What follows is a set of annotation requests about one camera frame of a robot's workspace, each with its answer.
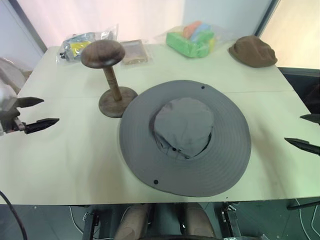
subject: gray bucket hat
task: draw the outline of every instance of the gray bucket hat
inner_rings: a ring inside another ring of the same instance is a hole
[[[122,116],[119,138],[126,164],[143,183],[189,197],[230,189],[251,153],[240,109],[213,87],[190,80],[136,97]]]

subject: white table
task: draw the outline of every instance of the white table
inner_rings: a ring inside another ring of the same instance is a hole
[[[121,154],[121,119],[106,117],[98,108],[100,95],[108,88],[102,70],[81,64],[57,67],[57,48],[48,50],[19,95],[45,100],[21,109],[22,121],[60,121],[33,134],[0,137],[0,189],[13,204],[33,205],[320,196],[320,158],[284,140],[299,138],[320,145],[319,126],[299,118],[309,111],[275,66],[242,65],[226,49],[203,59],[186,59],[169,48],[154,46],[151,64],[119,65],[115,71],[119,84],[137,93],[166,81],[189,79],[212,85],[238,105],[250,128],[252,151],[244,175],[231,189],[212,197],[185,197],[138,180]]]

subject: hat stand base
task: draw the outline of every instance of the hat stand base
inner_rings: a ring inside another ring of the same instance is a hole
[[[134,90],[125,86],[120,86],[119,90],[122,96],[119,101],[115,101],[111,90],[106,91],[100,97],[99,109],[107,117],[121,118],[129,103],[138,96]]]

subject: hat brim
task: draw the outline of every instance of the hat brim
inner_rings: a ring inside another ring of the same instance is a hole
[[[213,138],[192,160],[178,160],[160,151],[151,123],[166,103],[186,97],[212,110]],[[244,174],[251,153],[249,127],[240,109],[213,87],[190,80],[162,83],[136,97],[122,116],[119,137],[126,164],[142,182],[189,197],[230,189]]]

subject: brown hat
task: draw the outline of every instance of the brown hat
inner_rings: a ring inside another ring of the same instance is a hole
[[[240,62],[253,68],[268,67],[278,61],[275,51],[257,36],[239,38],[229,48],[229,53]]]

